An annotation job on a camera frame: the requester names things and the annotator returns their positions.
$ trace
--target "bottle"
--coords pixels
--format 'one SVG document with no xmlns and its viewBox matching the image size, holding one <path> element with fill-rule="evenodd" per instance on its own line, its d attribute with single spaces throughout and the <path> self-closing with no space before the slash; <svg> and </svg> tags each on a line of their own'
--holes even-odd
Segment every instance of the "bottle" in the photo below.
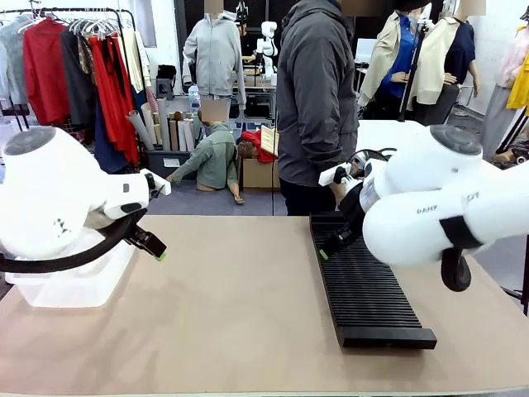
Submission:
<svg viewBox="0 0 529 397">
<path fill-rule="evenodd" d="M 189 107 L 191 108 L 192 114 L 197 114 L 200 109 L 200 95 L 198 94 L 198 87 L 193 85 L 189 87 Z"/>
</svg>

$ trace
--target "gray jacket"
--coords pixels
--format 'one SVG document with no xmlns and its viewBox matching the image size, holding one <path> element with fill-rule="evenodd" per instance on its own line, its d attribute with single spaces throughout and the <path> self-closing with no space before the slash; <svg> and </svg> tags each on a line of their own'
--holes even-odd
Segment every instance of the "gray jacket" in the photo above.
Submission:
<svg viewBox="0 0 529 397">
<path fill-rule="evenodd" d="M 11 96 L 14 103 L 28 102 L 22 53 L 24 32 L 18 30 L 30 22 L 28 16 L 19 15 L 0 28 L 0 96 Z"/>
<path fill-rule="evenodd" d="M 214 189 L 224 189 L 237 182 L 236 145 L 230 126 L 213 124 L 208 135 L 200 141 L 191 157 L 171 176 L 176 184 L 196 170 L 197 182 Z"/>
<path fill-rule="evenodd" d="M 182 78 L 185 84 L 190 84 L 189 65 L 196 64 L 198 92 L 226 97 L 233 94 L 231 72 L 235 70 L 239 104 L 245 105 L 241 38 L 234 19 L 232 13 L 224 12 L 218 19 L 211 19 L 206 14 L 204 19 L 198 21 L 183 48 Z"/>
<path fill-rule="evenodd" d="M 318 186 L 355 153 L 355 61 L 349 22 L 327 0 L 302 0 L 283 19 L 278 64 L 279 177 Z"/>
</svg>

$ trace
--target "white box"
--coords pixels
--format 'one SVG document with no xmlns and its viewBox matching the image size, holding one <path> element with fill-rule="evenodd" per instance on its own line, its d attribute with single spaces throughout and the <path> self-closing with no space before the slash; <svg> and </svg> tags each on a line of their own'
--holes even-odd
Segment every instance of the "white box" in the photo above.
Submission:
<svg viewBox="0 0 529 397">
<path fill-rule="evenodd" d="M 103 237 L 83 234 L 75 247 L 61 256 L 86 251 Z M 134 246 L 120 242 L 95 261 L 71 270 L 45 274 L 6 273 L 6 282 L 20 290 L 28 304 L 40 308 L 96 308 L 103 306 L 131 261 Z"/>
</svg>

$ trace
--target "gray hoodie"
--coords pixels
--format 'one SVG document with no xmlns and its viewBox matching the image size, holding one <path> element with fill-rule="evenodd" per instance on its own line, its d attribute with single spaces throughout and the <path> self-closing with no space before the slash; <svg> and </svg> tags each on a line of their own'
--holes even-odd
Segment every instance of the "gray hoodie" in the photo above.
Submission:
<svg viewBox="0 0 529 397">
<path fill-rule="evenodd" d="M 30 22 L 27 15 L 19 15 L 0 28 L 0 96 L 11 96 L 17 104 L 28 102 L 22 53 L 24 31 L 18 33 L 18 30 Z"/>
<path fill-rule="evenodd" d="M 245 105 L 241 38 L 234 21 L 235 14 L 231 12 L 224 12 L 217 19 L 211 19 L 206 14 L 204 19 L 198 21 L 183 48 L 182 78 L 185 84 L 191 83 L 189 65 L 196 63 L 198 92 L 228 96 L 233 93 L 231 72 L 235 70 L 239 104 Z"/>
<path fill-rule="evenodd" d="M 358 133 L 350 23 L 327 0 L 302 0 L 283 19 L 278 63 L 279 177 L 318 186 L 355 153 Z"/>
</svg>

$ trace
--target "green shirt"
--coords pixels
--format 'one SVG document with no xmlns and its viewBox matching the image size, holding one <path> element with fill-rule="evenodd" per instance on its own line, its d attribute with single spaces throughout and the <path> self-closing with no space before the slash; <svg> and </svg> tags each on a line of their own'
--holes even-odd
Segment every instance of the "green shirt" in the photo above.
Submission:
<svg viewBox="0 0 529 397">
<path fill-rule="evenodd" d="M 191 157 L 172 175 L 176 184 L 194 171 L 198 172 L 197 182 L 214 189 L 224 189 L 237 182 L 236 144 L 230 126 L 225 123 L 213 124 L 209 136 L 197 145 Z"/>
</svg>

